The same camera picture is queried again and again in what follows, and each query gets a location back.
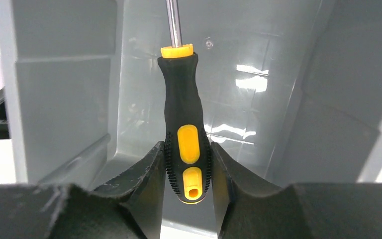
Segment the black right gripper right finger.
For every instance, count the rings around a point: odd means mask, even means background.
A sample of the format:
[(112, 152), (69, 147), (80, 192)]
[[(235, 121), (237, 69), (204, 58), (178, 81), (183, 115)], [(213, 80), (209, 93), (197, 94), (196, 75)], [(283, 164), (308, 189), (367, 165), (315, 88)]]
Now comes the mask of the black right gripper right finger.
[(382, 184), (297, 183), (281, 188), (212, 149), (220, 239), (382, 239)]

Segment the black yellow screwdriver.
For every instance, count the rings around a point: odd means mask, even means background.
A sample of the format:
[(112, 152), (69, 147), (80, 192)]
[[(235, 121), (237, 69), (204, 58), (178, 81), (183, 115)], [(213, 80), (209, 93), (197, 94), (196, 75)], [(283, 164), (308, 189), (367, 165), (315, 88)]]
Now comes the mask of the black yellow screwdriver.
[(168, 181), (185, 204), (201, 202), (211, 180), (211, 149), (196, 85), (198, 55), (182, 41), (179, 6), (166, 1), (171, 45), (161, 48), (158, 65), (165, 81), (164, 160)]

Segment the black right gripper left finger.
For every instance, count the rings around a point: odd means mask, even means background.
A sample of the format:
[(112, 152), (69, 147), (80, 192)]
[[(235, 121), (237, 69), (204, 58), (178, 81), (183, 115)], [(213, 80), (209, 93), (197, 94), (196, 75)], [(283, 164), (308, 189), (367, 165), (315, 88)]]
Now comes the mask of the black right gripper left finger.
[(157, 239), (164, 143), (90, 191), (75, 184), (0, 185), (0, 239)]

